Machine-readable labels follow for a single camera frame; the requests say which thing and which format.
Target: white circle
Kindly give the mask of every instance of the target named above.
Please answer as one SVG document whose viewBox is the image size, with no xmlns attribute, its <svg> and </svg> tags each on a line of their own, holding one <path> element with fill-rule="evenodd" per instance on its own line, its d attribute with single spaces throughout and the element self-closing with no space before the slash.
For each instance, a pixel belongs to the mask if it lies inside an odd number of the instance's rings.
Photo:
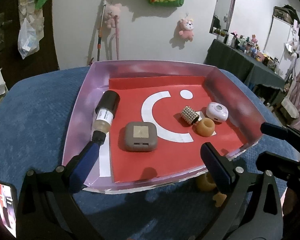
<svg viewBox="0 0 300 240">
<path fill-rule="evenodd" d="M 193 98 L 193 94 L 189 90 L 181 90 L 180 95 L 184 99 L 191 99 L 191 98 Z"/>
</svg>

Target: smartphone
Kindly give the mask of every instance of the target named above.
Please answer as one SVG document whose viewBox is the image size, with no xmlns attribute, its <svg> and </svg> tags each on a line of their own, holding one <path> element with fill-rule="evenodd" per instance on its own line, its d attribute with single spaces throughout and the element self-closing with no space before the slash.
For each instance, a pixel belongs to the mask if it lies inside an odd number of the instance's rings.
<svg viewBox="0 0 300 240">
<path fill-rule="evenodd" d="M 16 237 L 17 190 L 0 181 L 0 216 L 5 227 Z"/>
</svg>

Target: dark table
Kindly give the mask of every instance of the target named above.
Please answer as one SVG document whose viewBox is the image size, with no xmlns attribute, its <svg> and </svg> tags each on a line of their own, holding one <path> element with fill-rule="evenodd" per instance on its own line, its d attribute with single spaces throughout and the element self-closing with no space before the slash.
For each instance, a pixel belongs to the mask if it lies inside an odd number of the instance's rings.
<svg viewBox="0 0 300 240">
<path fill-rule="evenodd" d="M 280 76 L 261 62 L 216 39 L 208 49 L 204 63 L 229 71 L 246 86 L 254 84 L 283 90 L 285 84 Z"/>
</svg>

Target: pink plush toy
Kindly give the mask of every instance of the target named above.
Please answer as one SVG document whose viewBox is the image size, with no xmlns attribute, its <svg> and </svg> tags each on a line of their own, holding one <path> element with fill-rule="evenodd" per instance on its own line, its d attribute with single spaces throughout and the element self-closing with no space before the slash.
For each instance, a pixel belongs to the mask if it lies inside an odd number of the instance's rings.
<svg viewBox="0 0 300 240">
<path fill-rule="evenodd" d="M 251 41 L 254 42 L 255 44 L 258 43 L 258 40 L 256 39 L 256 36 L 254 34 L 252 35 L 252 40 Z"/>
<path fill-rule="evenodd" d="M 180 23 L 180 28 L 181 31 L 179 31 L 179 35 L 183 38 L 183 39 L 188 39 L 189 41 L 193 40 L 193 24 L 192 24 L 192 19 L 191 20 L 186 20 L 186 19 L 181 19 L 179 21 Z"/>
<path fill-rule="evenodd" d="M 120 17 L 121 3 L 115 5 L 107 4 L 105 8 L 105 23 L 109 29 L 115 28 L 114 17 L 117 16 L 117 19 Z"/>
</svg>

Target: plastic bag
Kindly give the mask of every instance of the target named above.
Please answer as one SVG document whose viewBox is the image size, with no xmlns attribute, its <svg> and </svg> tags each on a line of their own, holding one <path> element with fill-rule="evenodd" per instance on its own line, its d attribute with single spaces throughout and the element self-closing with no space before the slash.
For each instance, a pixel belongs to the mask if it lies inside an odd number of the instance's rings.
<svg viewBox="0 0 300 240">
<path fill-rule="evenodd" d="M 39 39 L 35 29 L 31 27 L 27 18 L 24 19 L 19 31 L 18 50 L 22 59 L 39 50 Z"/>
</svg>

